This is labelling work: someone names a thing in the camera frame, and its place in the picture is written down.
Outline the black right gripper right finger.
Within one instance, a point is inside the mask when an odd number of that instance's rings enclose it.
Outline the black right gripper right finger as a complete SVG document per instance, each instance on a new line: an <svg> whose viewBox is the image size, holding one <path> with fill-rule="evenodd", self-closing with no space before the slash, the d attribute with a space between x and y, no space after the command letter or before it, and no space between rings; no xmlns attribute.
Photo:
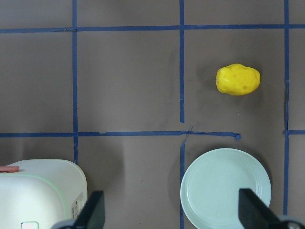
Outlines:
<svg viewBox="0 0 305 229"><path fill-rule="evenodd" d="M303 229L305 225L288 216L278 217L249 188L239 189L238 218L245 229Z"/></svg>

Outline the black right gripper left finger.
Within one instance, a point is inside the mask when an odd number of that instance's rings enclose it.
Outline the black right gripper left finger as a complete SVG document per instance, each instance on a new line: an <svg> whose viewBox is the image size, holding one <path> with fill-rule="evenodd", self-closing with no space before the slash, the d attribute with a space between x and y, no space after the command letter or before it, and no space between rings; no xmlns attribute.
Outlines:
<svg viewBox="0 0 305 229"><path fill-rule="evenodd" d="M105 225L105 201L103 191L94 191L89 196L76 219L54 224L52 229L102 229Z"/></svg>

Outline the green plate near right arm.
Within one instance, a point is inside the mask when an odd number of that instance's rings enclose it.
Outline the green plate near right arm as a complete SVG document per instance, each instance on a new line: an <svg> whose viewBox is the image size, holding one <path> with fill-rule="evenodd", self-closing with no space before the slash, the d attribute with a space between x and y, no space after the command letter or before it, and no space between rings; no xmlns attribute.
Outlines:
<svg viewBox="0 0 305 229"><path fill-rule="evenodd" d="M197 229L241 229L241 188L251 189L270 205L270 178L255 157L232 148L206 152L189 165L182 178L180 200L184 214Z"/></svg>

